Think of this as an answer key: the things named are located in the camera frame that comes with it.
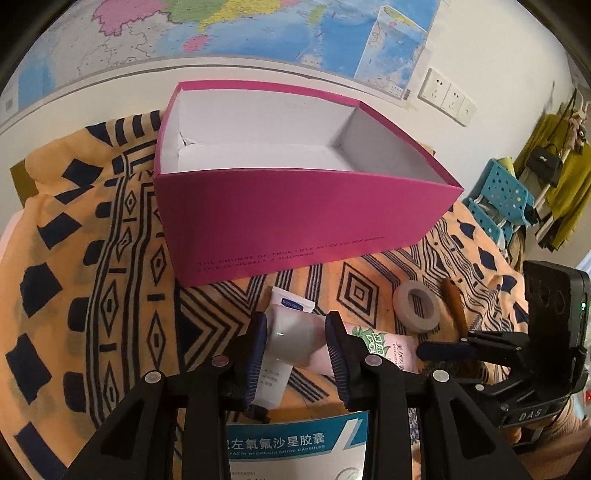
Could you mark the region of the right hand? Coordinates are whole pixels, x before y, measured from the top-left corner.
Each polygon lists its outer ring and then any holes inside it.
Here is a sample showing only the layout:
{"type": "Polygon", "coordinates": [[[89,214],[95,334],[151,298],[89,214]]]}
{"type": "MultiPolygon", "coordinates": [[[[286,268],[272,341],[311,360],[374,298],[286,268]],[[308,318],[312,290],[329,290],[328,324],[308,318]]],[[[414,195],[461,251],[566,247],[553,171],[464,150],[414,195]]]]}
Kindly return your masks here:
{"type": "Polygon", "coordinates": [[[554,420],[545,420],[521,427],[520,437],[543,427],[536,448],[521,456],[523,465],[534,479],[562,479],[574,466],[590,440],[590,418],[577,416],[570,399],[554,420]]]}

